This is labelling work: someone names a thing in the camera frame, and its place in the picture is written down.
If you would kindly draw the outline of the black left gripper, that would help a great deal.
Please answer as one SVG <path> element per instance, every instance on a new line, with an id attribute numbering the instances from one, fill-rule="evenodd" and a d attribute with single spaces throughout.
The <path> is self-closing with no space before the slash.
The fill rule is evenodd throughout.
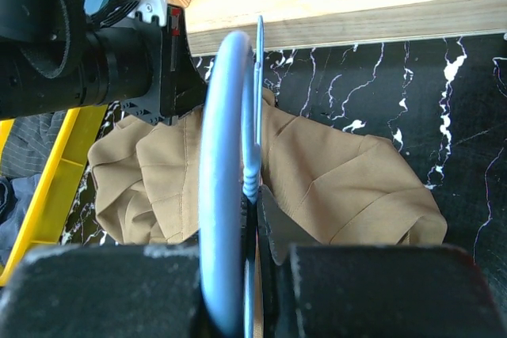
<path id="1" fill-rule="evenodd" d="M 208 86 L 189 49 L 185 12 L 166 25 L 140 0 L 1 0 L 1 116 L 13 119 L 123 101 L 128 115 L 172 126 L 204 105 Z"/>

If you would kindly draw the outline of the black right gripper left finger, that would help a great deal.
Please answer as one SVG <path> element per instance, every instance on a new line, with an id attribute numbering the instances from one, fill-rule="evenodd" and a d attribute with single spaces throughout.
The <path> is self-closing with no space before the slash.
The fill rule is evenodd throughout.
<path id="1" fill-rule="evenodd" d="M 1 335 L 204 337 L 198 249 L 33 249 L 2 291 Z"/>

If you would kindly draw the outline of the tan garment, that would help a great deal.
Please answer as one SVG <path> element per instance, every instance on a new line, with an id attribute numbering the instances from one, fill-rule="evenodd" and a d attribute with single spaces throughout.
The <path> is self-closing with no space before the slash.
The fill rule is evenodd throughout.
<path id="1" fill-rule="evenodd" d="M 354 135 L 275 106 L 263 92 L 261 178 L 281 210 L 329 245 L 439 245 L 448 225 L 390 140 Z M 122 245 L 169 245 L 197 229 L 201 111 L 172 127 L 133 116 L 88 153 L 101 227 Z"/>

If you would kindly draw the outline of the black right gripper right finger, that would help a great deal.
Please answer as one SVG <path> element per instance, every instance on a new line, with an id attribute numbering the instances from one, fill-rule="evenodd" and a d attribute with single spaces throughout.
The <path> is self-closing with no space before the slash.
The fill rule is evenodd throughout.
<path id="1" fill-rule="evenodd" d="M 455 246 L 322 245 L 257 201 L 266 337 L 503 337 L 472 258 Z"/>

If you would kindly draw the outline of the blue wire hanger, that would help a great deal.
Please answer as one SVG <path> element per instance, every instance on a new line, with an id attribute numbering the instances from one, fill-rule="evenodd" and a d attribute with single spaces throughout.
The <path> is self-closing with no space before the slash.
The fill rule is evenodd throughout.
<path id="1" fill-rule="evenodd" d="M 204 106 L 198 177 L 200 286 L 220 337 L 254 334 L 264 22 L 229 33 Z"/>

